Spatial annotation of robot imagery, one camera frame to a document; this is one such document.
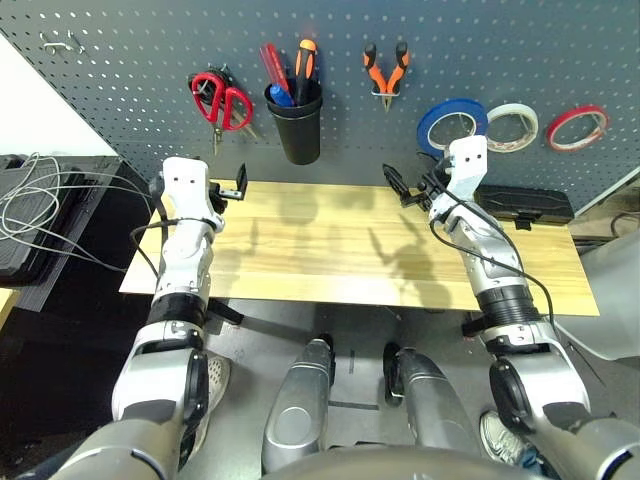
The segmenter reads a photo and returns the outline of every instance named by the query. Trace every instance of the white shoe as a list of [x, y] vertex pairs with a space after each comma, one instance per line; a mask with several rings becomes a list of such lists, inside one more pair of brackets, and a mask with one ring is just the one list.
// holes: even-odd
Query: white shoe
[[480, 417], [480, 438], [487, 454], [494, 460], [517, 465], [529, 444], [504, 426], [497, 412]]
[[189, 460], [198, 453], [204, 444], [204, 439], [207, 436], [207, 430], [209, 430], [211, 412], [216, 408], [218, 403], [220, 403], [220, 400], [227, 389], [231, 373], [231, 362], [228, 359], [212, 352], [205, 353], [207, 354], [207, 363], [209, 366], [209, 407], [207, 408], [207, 413], [205, 413], [202, 420], [200, 420], [200, 425], [198, 425], [198, 428], [196, 429], [196, 438], [193, 443], [191, 454], [189, 455]]

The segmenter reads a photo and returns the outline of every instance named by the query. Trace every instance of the wooden board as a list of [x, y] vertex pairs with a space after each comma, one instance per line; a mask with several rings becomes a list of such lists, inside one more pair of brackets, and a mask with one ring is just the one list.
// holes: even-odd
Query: wooden board
[[11, 309], [18, 301], [19, 296], [20, 292], [17, 290], [0, 288], [0, 330], [4, 327], [4, 323], [7, 321], [7, 317], [9, 317], [9, 313], [11, 313]]
[[[250, 182], [225, 220], [214, 243], [213, 296], [478, 309], [460, 254], [431, 235], [418, 207], [400, 207], [390, 188]], [[505, 230], [556, 313], [598, 315], [566, 227]], [[160, 231], [147, 231], [142, 247], [157, 265]], [[153, 293], [154, 285], [136, 255], [120, 291]], [[532, 292], [546, 311], [540, 289]]]

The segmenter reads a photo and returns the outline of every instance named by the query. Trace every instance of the scissors handle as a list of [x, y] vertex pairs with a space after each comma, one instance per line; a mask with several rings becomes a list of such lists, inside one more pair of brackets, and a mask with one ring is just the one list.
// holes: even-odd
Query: scissors handle
[[[200, 88], [206, 83], [213, 83], [213, 98], [211, 99], [211, 109], [208, 110], [202, 100], [202, 92]], [[209, 123], [218, 123], [218, 109], [222, 100], [222, 92], [224, 91], [224, 82], [220, 77], [209, 72], [202, 72], [193, 77], [191, 81], [191, 93], [196, 102], [196, 106], [200, 113]]]
[[[244, 120], [236, 125], [231, 124], [231, 116], [233, 114], [233, 100], [237, 98], [244, 105], [246, 114]], [[241, 90], [236, 87], [229, 87], [224, 92], [224, 116], [222, 117], [223, 130], [240, 130], [246, 127], [253, 116], [253, 104]]]

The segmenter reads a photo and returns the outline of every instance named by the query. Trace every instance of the red scissors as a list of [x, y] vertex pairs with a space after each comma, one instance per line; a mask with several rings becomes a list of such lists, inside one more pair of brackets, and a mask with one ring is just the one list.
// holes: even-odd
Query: red scissors
[[[206, 98], [203, 95], [205, 87], [208, 83], [212, 84], [213, 97]], [[196, 74], [191, 80], [191, 93], [196, 102], [198, 110], [204, 118], [213, 125], [215, 133], [214, 155], [217, 155], [217, 146], [222, 142], [222, 132], [224, 130], [234, 131], [240, 130], [249, 124], [253, 116], [253, 104], [249, 97], [236, 87], [231, 87], [220, 75], [211, 72], [201, 72]], [[244, 105], [246, 114], [244, 119], [235, 110], [233, 101], [237, 100]], [[218, 111], [222, 109], [222, 128], [218, 126]], [[234, 117], [240, 123], [232, 124], [231, 117]]]

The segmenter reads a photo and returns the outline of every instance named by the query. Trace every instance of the blue tape roll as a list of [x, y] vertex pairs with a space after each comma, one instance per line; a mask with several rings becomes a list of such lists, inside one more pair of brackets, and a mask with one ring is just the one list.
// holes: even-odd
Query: blue tape roll
[[487, 128], [489, 127], [487, 112], [480, 103], [468, 98], [447, 100], [425, 113], [420, 123], [418, 123], [418, 145], [420, 145], [420, 148], [424, 150], [425, 153], [435, 157], [442, 156], [444, 146], [438, 148], [439, 146], [437, 144], [433, 144], [433, 142], [429, 140], [429, 133], [439, 120], [456, 113], [466, 115], [473, 119], [475, 128], [469, 135], [484, 135], [487, 133]]

